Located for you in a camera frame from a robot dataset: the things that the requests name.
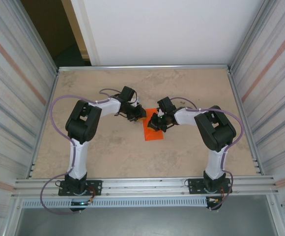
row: corrugated metal wall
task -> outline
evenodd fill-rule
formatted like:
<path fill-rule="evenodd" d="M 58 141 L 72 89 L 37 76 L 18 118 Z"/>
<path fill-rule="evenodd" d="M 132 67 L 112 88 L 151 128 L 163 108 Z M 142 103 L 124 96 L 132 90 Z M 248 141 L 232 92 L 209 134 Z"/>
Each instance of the corrugated metal wall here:
<path fill-rule="evenodd" d="M 16 178 L 25 178 L 56 68 L 17 1 L 0 0 L 0 234 Z"/>
<path fill-rule="evenodd" d="M 266 174 L 273 175 L 285 210 L 285 0 L 260 26 L 234 81 Z"/>

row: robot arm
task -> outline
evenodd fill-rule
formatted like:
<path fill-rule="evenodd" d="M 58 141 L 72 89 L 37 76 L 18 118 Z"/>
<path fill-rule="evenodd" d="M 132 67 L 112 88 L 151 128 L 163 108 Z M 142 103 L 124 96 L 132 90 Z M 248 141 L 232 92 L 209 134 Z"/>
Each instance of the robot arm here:
<path fill-rule="evenodd" d="M 71 143 L 69 174 L 65 176 L 65 181 L 69 188 L 76 194 L 83 193 L 86 184 L 86 159 L 89 141 L 94 137 L 100 117 L 115 114 L 116 116 L 123 113 L 129 121 L 138 121 L 146 118 L 146 111 L 139 104 L 139 99 L 133 99 L 135 91 L 125 86 L 120 94 L 111 96 L 104 101 L 88 103 L 79 100 L 73 109 L 65 129 L 68 136 L 75 143 L 75 162 L 74 146 Z"/>
<path fill-rule="evenodd" d="M 204 171 L 205 187 L 209 192 L 219 189 L 226 178 L 226 173 L 221 169 L 222 155 L 236 136 L 236 131 L 228 118 L 221 112 L 194 112 L 185 107 L 176 108 L 168 97 L 158 101 L 158 105 L 158 114 L 152 115 L 148 127 L 166 132 L 174 125 L 197 126 L 205 145 L 209 148 L 208 165 Z"/>

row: orange paper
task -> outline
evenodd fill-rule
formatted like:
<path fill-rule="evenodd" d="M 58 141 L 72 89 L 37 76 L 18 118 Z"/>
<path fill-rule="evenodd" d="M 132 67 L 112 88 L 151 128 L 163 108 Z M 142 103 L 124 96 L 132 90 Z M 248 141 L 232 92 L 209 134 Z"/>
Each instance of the orange paper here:
<path fill-rule="evenodd" d="M 157 108 L 146 109 L 146 113 L 147 118 L 143 120 L 144 139 L 146 141 L 163 139 L 163 132 L 161 130 L 154 131 L 153 129 L 147 128 L 148 122 L 150 121 L 152 114 L 158 113 Z"/>

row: beige surface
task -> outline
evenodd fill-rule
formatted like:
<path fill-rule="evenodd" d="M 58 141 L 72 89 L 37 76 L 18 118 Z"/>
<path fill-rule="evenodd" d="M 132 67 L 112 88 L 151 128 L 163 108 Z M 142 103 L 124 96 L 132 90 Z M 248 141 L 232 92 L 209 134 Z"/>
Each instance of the beige surface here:
<path fill-rule="evenodd" d="M 198 107 L 219 105 L 238 115 L 225 70 L 125 70 L 61 72 L 54 98 L 75 94 L 101 100 L 102 88 L 135 89 L 144 108 L 155 108 L 166 96 L 184 96 Z M 63 99 L 54 108 L 54 119 L 66 133 L 65 123 L 77 99 Z M 181 101 L 174 104 L 184 106 Z M 237 133 L 239 125 L 233 123 Z M 202 176 L 208 149 L 198 129 L 180 125 L 169 129 L 164 140 L 144 140 L 142 122 L 129 122 L 109 115 L 100 119 L 97 133 L 88 150 L 88 177 L 186 177 Z M 67 171 L 69 142 L 46 123 L 33 178 L 50 178 Z M 255 175 L 249 147 L 244 137 L 229 150 L 226 169 L 234 175 Z"/>

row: vent grille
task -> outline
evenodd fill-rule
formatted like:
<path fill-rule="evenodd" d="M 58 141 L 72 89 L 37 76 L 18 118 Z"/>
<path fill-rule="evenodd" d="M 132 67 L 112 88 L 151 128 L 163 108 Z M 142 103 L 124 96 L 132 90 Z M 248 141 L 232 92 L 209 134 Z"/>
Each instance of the vent grille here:
<path fill-rule="evenodd" d="M 84 202 L 86 199 L 46 199 L 49 208 L 79 208 L 71 202 Z M 92 204 L 84 207 L 206 207 L 206 197 L 162 197 L 162 198 L 94 198 Z M 39 199 L 28 199 L 23 208 L 42 208 Z"/>

